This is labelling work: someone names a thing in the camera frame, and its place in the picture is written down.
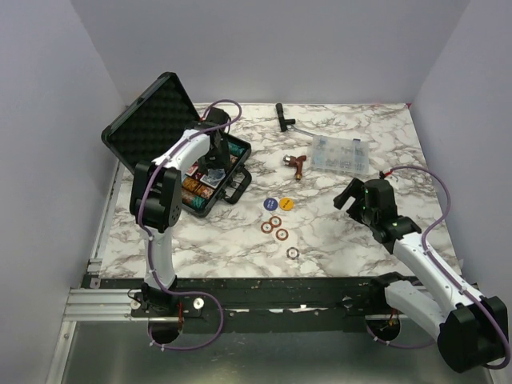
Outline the brown copper tool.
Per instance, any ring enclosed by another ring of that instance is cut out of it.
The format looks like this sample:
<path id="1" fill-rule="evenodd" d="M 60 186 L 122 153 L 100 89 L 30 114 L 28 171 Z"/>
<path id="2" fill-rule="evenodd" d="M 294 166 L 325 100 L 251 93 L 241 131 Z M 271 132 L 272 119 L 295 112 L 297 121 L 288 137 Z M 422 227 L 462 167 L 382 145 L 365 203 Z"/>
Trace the brown copper tool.
<path id="1" fill-rule="evenodd" d="M 283 157 L 283 164 L 285 166 L 295 168 L 294 178 L 297 181 L 300 181 L 302 179 L 302 168 L 303 163 L 307 160 L 306 155 L 301 155 L 298 157 L 291 156 L 291 155 L 285 155 Z"/>

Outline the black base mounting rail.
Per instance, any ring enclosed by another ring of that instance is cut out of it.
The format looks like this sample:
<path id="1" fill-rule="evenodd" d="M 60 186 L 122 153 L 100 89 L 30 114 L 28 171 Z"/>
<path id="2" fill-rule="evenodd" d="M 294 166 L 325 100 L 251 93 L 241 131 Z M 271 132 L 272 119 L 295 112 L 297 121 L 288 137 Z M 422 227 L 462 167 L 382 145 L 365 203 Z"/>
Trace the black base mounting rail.
<path id="1" fill-rule="evenodd" d="M 172 294 L 140 278 L 87 276 L 82 289 L 127 289 L 131 320 L 154 335 L 372 330 L 395 339 L 404 314 L 376 302 L 377 278 L 178 278 Z"/>

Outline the clear plastic organizer box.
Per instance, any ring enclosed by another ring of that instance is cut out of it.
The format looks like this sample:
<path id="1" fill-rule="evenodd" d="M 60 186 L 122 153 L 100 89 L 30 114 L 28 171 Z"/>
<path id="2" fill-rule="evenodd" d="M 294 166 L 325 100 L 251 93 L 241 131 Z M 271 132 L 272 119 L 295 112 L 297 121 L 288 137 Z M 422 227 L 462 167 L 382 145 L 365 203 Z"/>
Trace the clear plastic organizer box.
<path id="1" fill-rule="evenodd" d="M 310 164 L 315 170 L 364 175 L 369 171 L 369 152 L 369 144 L 358 138 L 314 135 L 310 148 Z"/>

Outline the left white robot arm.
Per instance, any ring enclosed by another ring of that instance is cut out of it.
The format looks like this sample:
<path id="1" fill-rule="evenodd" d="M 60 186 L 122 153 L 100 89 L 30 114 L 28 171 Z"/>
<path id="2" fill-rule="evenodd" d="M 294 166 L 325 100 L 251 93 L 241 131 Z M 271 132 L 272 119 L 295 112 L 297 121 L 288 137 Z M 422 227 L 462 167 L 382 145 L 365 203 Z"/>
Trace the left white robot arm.
<path id="1" fill-rule="evenodd" d="M 139 162 L 134 169 L 130 212 L 146 241 L 145 284 L 157 289 L 150 296 L 150 307 L 161 316 L 172 314 L 177 296 L 169 291 L 176 279 L 172 261 L 172 229 L 182 211 L 182 182 L 192 166 L 207 175 L 219 170 L 227 176 L 231 168 L 229 144 L 224 129 L 229 115 L 208 106 L 199 124 L 183 131 L 165 153 L 150 162 Z"/>

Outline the blue dealer button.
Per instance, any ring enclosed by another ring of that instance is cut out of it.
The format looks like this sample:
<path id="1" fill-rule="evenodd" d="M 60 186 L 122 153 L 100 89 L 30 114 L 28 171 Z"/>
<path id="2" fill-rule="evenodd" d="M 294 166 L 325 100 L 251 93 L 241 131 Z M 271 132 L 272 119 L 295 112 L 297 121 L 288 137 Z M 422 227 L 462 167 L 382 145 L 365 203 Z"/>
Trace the blue dealer button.
<path id="1" fill-rule="evenodd" d="M 266 198 L 263 202 L 263 207 L 272 212 L 278 208 L 278 200 L 275 198 Z"/>

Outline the aluminium extrusion rail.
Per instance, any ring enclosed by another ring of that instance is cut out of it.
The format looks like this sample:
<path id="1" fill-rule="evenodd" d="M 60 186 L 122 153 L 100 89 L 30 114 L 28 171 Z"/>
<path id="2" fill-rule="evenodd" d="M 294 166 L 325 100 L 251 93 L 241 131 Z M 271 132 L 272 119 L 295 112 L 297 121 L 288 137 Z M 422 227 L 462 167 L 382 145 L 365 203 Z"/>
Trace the aluminium extrusion rail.
<path id="1" fill-rule="evenodd" d="M 68 322 L 124 322 L 131 320 L 128 290 L 76 289 L 69 292 L 63 320 Z"/>

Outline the red card deck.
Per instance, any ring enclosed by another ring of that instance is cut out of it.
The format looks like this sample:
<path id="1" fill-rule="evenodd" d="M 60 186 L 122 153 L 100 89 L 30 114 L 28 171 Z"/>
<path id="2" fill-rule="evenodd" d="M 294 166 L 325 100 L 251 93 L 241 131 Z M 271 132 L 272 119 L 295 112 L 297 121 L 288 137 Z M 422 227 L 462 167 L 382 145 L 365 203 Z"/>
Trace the red card deck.
<path id="1" fill-rule="evenodd" d="M 186 176 L 192 177 L 198 170 L 198 164 L 193 164 L 186 172 Z"/>

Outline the grey purple poker chip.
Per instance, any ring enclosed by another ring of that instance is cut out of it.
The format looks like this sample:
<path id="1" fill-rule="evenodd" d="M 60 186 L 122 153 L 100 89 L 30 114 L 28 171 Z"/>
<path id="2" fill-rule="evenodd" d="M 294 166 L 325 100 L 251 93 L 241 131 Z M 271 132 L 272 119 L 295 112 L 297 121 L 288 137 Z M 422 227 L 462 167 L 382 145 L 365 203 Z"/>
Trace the grey purple poker chip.
<path id="1" fill-rule="evenodd" d="M 296 259 L 299 256 L 299 251 L 295 247 L 288 248 L 286 251 L 286 256 L 290 259 Z"/>

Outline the orange poker chip right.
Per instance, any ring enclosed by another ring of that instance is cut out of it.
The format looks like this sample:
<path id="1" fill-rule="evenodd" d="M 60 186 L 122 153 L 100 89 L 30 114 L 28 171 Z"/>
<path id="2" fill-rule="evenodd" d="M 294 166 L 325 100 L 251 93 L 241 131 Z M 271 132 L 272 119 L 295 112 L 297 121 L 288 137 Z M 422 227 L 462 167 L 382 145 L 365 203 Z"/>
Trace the orange poker chip right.
<path id="1" fill-rule="evenodd" d="M 285 241 L 289 237 L 289 232 L 288 232 L 288 230 L 286 230 L 284 228 L 279 228 L 275 232 L 275 237 L 279 241 Z"/>

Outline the black poker chip case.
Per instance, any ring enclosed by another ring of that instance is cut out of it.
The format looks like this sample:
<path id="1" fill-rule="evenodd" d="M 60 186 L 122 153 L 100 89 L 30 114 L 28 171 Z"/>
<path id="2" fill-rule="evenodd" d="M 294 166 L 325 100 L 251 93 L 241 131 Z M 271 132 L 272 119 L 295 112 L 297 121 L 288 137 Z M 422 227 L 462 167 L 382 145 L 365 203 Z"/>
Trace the black poker chip case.
<path id="1" fill-rule="evenodd" d="M 165 153 L 183 134 L 199 124 L 194 107 L 179 77 L 162 73 L 139 97 L 102 132 L 103 143 L 131 173 L 139 162 L 149 162 Z M 199 170 L 182 182 L 183 208 L 205 217 L 216 201 L 235 204 L 252 181 L 245 161 L 251 153 L 248 142 L 224 131 L 230 150 L 231 168 L 218 188 L 200 182 Z"/>

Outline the yellow dealer button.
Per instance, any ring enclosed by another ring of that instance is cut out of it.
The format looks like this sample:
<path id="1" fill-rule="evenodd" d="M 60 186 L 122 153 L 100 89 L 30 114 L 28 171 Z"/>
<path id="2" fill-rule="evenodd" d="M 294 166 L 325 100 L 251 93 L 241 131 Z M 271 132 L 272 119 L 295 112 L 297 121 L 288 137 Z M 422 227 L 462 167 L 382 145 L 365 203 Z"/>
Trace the yellow dealer button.
<path id="1" fill-rule="evenodd" d="M 290 211 L 294 208 L 294 200 L 288 197 L 281 198 L 279 200 L 279 207 L 281 210 Z"/>

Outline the orange poker chip upper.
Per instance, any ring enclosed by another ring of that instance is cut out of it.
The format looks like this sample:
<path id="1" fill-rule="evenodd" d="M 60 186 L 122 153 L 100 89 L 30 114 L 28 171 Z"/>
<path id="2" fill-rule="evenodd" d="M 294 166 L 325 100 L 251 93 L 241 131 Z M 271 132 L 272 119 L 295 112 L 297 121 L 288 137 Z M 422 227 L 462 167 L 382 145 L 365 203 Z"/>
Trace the orange poker chip upper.
<path id="1" fill-rule="evenodd" d="M 273 228 L 280 227 L 282 224 L 282 220 L 279 216 L 272 216 L 269 220 L 269 223 L 272 225 Z"/>

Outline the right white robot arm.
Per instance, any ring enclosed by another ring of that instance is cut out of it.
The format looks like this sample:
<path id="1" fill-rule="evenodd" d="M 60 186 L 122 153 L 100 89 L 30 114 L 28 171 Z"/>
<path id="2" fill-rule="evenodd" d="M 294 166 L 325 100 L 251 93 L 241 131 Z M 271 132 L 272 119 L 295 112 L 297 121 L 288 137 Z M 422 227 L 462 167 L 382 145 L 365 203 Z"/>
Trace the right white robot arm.
<path id="1" fill-rule="evenodd" d="M 500 370 L 511 361 L 508 313 L 498 297 L 487 297 L 466 282 L 426 240 L 426 232 L 398 213 L 392 185 L 384 178 L 353 178 L 334 198 L 350 218 L 404 263 L 426 292 L 399 274 L 386 274 L 368 293 L 370 308 L 404 313 L 435 341 L 446 364 L 463 373 L 477 366 Z"/>

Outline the orange poker chip left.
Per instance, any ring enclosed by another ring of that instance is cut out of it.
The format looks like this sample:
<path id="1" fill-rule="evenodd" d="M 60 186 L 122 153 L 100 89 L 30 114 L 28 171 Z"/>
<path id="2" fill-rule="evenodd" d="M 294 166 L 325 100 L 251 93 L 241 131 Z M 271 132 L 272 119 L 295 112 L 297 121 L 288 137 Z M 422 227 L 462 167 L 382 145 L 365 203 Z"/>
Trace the orange poker chip left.
<path id="1" fill-rule="evenodd" d="M 261 224 L 261 231 L 264 234 L 269 234 L 269 233 L 271 233 L 273 231 L 273 227 L 272 227 L 272 225 L 269 222 L 263 222 Z"/>

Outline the orange poker chip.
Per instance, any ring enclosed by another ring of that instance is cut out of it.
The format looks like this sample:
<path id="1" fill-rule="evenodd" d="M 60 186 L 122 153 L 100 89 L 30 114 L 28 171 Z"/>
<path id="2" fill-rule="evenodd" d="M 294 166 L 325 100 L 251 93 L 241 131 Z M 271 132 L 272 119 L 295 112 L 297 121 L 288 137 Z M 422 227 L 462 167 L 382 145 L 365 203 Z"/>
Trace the orange poker chip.
<path id="1" fill-rule="evenodd" d="M 269 220 L 269 223 L 272 225 L 273 228 L 280 227 L 282 224 L 282 220 L 279 216 L 272 216 Z"/>
<path id="2" fill-rule="evenodd" d="M 264 234 L 269 234 L 269 233 L 271 233 L 273 231 L 273 227 L 272 227 L 272 225 L 269 222 L 263 222 L 261 224 L 261 231 Z"/>
<path id="3" fill-rule="evenodd" d="M 275 237 L 279 241 L 285 241 L 289 237 L 289 232 L 288 232 L 288 230 L 286 230 L 284 228 L 279 228 L 275 232 Z"/>

